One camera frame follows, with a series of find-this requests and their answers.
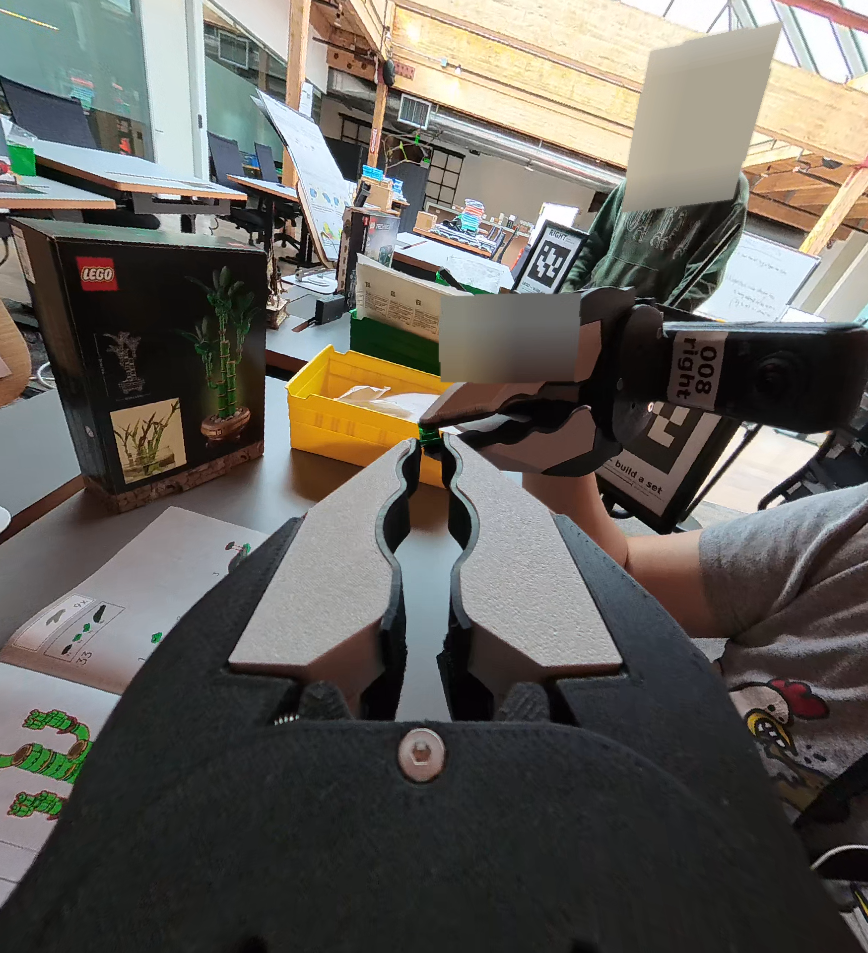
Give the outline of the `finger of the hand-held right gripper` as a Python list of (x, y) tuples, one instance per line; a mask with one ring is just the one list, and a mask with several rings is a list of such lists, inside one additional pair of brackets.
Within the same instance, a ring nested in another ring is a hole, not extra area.
[(590, 381), (604, 347), (603, 321), (509, 326), (471, 379), (453, 384), (419, 419), (423, 434), (484, 420), (498, 413), (525, 416), (530, 425), (564, 422), (563, 413), (590, 411), (602, 431), (601, 408)]
[(594, 450), (597, 426), (590, 407), (569, 409), (562, 422), (494, 414), (465, 424), (465, 442), (501, 471), (552, 473)]

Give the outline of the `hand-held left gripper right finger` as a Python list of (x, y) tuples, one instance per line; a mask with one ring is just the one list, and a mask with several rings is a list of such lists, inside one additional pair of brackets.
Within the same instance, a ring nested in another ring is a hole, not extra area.
[(489, 721), (518, 683), (611, 677), (623, 659), (551, 511), (457, 435), (442, 439), (450, 573), (438, 655), (453, 721)]

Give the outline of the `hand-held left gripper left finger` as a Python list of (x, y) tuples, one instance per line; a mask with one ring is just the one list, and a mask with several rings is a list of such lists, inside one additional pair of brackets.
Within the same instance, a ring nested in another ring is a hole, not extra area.
[(407, 660), (396, 551), (418, 481), (409, 438), (308, 510), (229, 656), (233, 670), (329, 682), (355, 717), (394, 719)]

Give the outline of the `person's right forearm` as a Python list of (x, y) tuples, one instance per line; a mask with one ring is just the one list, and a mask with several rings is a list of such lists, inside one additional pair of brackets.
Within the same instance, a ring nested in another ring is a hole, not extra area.
[(706, 592), (700, 559), (703, 531), (628, 537), (606, 510), (594, 474), (557, 477), (526, 473), (523, 488), (552, 513), (566, 516), (693, 638), (724, 638)]

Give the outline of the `lego instruction booklet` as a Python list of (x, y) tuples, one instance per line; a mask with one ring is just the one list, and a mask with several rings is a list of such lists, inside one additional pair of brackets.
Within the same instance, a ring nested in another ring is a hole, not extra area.
[(178, 507), (0, 652), (0, 906), (53, 831), (134, 675), (179, 619), (266, 535)]

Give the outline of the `black lego set box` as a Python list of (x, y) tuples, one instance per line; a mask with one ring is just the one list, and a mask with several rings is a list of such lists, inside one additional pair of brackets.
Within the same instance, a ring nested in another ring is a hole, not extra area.
[(264, 449), (264, 251), (15, 217), (11, 234), (83, 482), (126, 513)]

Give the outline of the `white whiteboard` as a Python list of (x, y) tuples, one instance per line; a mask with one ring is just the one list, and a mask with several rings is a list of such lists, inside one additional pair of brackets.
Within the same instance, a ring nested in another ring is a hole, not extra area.
[(721, 284), (694, 314), (722, 322), (775, 322), (819, 264), (818, 256), (746, 233)]

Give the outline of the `clear plastic bag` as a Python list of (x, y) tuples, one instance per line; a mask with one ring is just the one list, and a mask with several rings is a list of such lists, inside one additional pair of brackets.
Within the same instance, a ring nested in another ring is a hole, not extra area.
[(439, 398), (426, 392), (394, 393), (390, 387), (359, 385), (334, 400), (356, 408), (419, 423), (420, 418)]

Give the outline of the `white paper booklet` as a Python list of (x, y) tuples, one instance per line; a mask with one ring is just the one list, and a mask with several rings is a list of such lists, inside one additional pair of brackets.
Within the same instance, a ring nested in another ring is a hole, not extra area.
[(375, 259), (357, 255), (356, 313), (425, 340), (440, 340), (443, 299), (471, 296), (449, 285), (397, 272)]

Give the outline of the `yellow plastic bin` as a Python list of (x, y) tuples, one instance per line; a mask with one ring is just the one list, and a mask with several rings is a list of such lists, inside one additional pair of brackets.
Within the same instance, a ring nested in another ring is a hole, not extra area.
[(401, 441), (418, 437), (416, 422), (340, 399), (357, 386), (385, 388), (387, 399), (439, 397), (448, 388), (436, 375), (328, 345), (286, 384), (291, 446), (367, 466)]

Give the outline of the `person's grey printed t-shirt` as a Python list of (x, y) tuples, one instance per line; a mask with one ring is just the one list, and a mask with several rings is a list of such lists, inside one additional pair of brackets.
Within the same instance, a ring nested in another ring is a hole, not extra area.
[(868, 483), (703, 531), (716, 666), (816, 860), (868, 848)]

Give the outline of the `black cardboard box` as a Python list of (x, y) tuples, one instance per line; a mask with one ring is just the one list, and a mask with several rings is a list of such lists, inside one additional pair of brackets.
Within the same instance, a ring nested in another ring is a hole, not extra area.
[(396, 213), (345, 208), (336, 264), (336, 292), (345, 297), (349, 311), (356, 306), (357, 257), (366, 256), (391, 266), (400, 227), (401, 218)]

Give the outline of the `small brown model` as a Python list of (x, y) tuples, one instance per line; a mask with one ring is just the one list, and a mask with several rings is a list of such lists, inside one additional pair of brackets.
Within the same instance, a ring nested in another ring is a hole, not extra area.
[(288, 298), (282, 279), (279, 261), (274, 248), (266, 254), (266, 276), (268, 280), (268, 299), (265, 307), (266, 324), (269, 329), (278, 330), (288, 316)]

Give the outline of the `leaning white poster board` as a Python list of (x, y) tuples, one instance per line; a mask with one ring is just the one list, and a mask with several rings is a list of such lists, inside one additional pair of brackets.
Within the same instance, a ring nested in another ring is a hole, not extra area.
[(297, 174), (297, 196), (314, 251), (325, 265), (335, 264), (349, 200), (347, 183), (314, 120), (261, 89), (257, 98)]

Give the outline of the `wooden edged desk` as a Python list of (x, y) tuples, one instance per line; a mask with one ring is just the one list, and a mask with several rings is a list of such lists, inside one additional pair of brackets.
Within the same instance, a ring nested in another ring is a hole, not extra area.
[(120, 152), (36, 140), (36, 176), (0, 193), (5, 212), (50, 212), (82, 221), (85, 211), (126, 207), (135, 214), (180, 215), (191, 231), (199, 215), (230, 213), (247, 195), (200, 178), (183, 177), (152, 161)]

